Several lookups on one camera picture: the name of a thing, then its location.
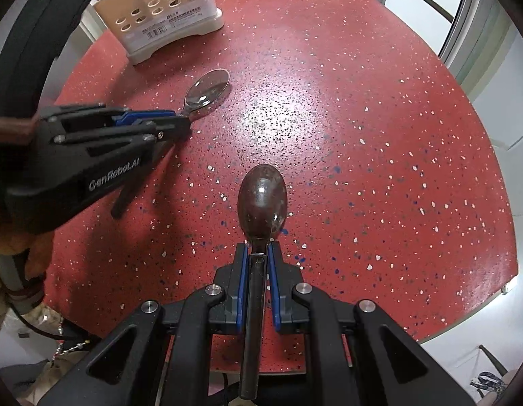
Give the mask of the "stainless steel spoon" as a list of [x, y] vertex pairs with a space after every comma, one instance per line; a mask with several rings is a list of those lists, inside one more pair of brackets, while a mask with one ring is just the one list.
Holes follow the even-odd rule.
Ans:
[[230, 91], [229, 71], [222, 68], [211, 70], [188, 89], [177, 115], [187, 117], [191, 122], [198, 120], [218, 108]]

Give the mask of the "beige plastic utensil holder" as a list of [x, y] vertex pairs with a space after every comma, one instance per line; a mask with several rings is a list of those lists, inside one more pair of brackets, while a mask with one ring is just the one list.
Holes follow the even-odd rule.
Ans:
[[94, 10], [133, 65], [176, 40], [204, 36], [224, 26], [215, 0], [99, 0]]

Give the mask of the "dark brown wooden spoon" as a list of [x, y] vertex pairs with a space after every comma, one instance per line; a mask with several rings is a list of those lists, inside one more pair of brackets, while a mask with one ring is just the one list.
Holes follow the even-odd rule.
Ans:
[[238, 193], [238, 218], [245, 238], [250, 243], [238, 390], [240, 397], [246, 401], [254, 401], [257, 397], [268, 245], [282, 227], [286, 207], [286, 184], [278, 169], [269, 164], [260, 164], [246, 174]]

